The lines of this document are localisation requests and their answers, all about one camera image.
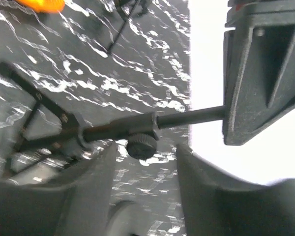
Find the small black tripod stand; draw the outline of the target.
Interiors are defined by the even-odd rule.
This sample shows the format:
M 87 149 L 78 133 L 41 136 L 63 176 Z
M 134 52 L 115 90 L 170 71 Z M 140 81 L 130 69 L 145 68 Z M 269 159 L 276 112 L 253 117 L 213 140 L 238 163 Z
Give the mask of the small black tripod stand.
M 115 4 L 116 10 L 117 10 L 119 16 L 123 20 L 123 23 L 122 23 L 120 29 L 118 30 L 118 33 L 116 34 L 116 36 L 114 36 L 113 41 L 110 43 L 110 45 L 106 49 L 106 53 L 108 55 L 111 54 L 113 48 L 116 46 L 117 41 L 119 40 L 126 25 L 129 23 L 129 19 L 133 16 L 134 11 L 137 8 L 137 6 L 140 6 L 142 8 L 141 11 L 136 14 L 136 17 L 140 18 L 140 17 L 148 14 L 148 8 L 152 4 L 152 1 L 151 0 L 115 0 L 114 4 Z M 130 11 L 128 14 L 123 10 L 124 6 L 130 6 Z

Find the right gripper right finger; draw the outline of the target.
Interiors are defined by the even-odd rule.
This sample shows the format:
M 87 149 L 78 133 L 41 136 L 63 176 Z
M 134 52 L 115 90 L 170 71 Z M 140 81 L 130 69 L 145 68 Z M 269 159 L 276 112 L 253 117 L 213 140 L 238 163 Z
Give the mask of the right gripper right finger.
M 237 179 L 176 148 L 177 174 L 189 236 L 295 236 L 295 178 L 270 186 Z

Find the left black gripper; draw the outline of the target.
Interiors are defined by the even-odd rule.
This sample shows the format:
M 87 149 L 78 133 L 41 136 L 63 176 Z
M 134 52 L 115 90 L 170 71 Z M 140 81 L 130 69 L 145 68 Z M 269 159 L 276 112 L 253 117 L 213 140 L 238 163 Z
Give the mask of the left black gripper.
M 295 109 L 295 0 L 231 0 L 224 34 L 224 143 L 240 146 Z

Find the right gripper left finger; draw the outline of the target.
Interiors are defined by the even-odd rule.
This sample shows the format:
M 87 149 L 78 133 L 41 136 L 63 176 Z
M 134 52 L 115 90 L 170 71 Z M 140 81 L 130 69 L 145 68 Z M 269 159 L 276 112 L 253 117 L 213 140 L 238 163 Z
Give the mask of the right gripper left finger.
M 111 142 L 46 183 L 0 178 L 0 236 L 104 235 L 117 152 Z

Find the orange microphone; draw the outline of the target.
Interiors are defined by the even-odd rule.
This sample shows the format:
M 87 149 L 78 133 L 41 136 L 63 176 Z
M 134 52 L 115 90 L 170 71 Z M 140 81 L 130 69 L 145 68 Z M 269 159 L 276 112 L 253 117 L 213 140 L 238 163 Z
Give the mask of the orange microphone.
M 38 13 L 59 13 L 65 7 L 64 0 L 16 0 L 16 2 Z

